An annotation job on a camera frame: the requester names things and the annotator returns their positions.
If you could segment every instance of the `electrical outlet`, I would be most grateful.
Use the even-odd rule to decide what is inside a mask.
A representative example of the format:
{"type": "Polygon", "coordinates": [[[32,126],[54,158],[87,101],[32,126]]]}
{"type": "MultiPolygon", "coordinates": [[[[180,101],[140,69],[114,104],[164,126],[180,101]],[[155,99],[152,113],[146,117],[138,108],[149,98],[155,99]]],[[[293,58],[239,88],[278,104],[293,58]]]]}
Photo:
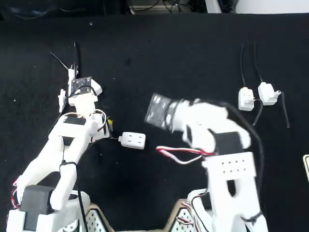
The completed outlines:
{"type": "Polygon", "coordinates": [[[118,141],[122,146],[143,150],[145,148],[146,135],[142,133],[123,132],[122,136],[119,136],[118,141]]]}

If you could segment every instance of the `black circuit board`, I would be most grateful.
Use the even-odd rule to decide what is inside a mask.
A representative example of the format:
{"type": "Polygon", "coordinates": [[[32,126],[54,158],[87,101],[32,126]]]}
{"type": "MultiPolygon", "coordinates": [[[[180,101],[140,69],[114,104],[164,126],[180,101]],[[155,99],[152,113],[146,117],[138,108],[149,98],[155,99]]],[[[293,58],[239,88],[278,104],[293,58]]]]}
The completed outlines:
{"type": "Polygon", "coordinates": [[[72,80],[72,95],[91,93],[91,76],[72,80]]]}

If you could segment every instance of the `black felt surface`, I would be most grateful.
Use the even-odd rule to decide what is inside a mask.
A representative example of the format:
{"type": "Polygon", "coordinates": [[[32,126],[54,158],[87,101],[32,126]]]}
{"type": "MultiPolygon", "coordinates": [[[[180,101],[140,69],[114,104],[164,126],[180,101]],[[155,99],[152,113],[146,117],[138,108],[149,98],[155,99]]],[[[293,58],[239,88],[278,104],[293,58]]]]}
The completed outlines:
{"type": "MultiPolygon", "coordinates": [[[[170,98],[216,99],[237,104],[244,73],[257,95],[252,40],[260,73],[283,90],[291,121],[279,104],[265,107],[256,129],[265,145],[262,210],[269,231],[307,231],[309,185],[302,156],[308,143],[309,15],[143,15],[50,19],[0,24],[0,217],[11,207],[12,181],[34,159],[57,116],[67,74],[48,53],[68,65],[73,41],[82,53],[82,74],[104,86],[100,103],[118,131],[147,134],[144,151],[102,141],[83,158],[81,186],[115,230],[163,228],[178,198],[204,188],[200,163],[180,166],[155,152],[183,146],[143,122],[153,92],[170,98]]],[[[253,121],[257,109],[244,113],[253,121]]]]}

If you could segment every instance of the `white perforated panel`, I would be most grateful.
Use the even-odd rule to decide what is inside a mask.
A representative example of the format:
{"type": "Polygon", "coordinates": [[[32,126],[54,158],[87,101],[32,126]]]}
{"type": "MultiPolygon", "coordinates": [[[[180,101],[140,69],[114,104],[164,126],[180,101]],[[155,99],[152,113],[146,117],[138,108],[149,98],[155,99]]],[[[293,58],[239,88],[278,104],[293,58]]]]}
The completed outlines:
{"type": "MultiPolygon", "coordinates": [[[[190,222],[193,221],[189,211],[185,208],[181,209],[177,215],[178,217],[184,218],[190,222]]],[[[174,224],[171,226],[170,232],[196,232],[196,229],[193,225],[182,225],[177,220],[174,221],[174,224]]]]}
{"type": "Polygon", "coordinates": [[[90,210],[86,217],[89,232],[106,232],[104,224],[101,221],[96,210],[90,210]]]}

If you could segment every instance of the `wall plug adapter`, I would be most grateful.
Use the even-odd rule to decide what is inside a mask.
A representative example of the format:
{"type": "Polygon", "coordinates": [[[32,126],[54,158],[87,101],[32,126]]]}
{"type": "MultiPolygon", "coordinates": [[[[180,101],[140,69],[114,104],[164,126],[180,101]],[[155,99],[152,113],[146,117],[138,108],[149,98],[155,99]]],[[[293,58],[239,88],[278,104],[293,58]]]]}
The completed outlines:
{"type": "Polygon", "coordinates": [[[238,92],[238,109],[252,111],[254,108],[254,97],[252,89],[243,87],[238,92]]]}
{"type": "Polygon", "coordinates": [[[278,100],[278,96],[281,94],[281,91],[278,90],[275,92],[272,85],[266,82],[262,82],[257,90],[263,105],[274,105],[278,100]]]}
{"type": "Polygon", "coordinates": [[[146,135],[142,133],[123,132],[122,136],[119,136],[118,141],[122,146],[143,150],[145,148],[146,135]]]}

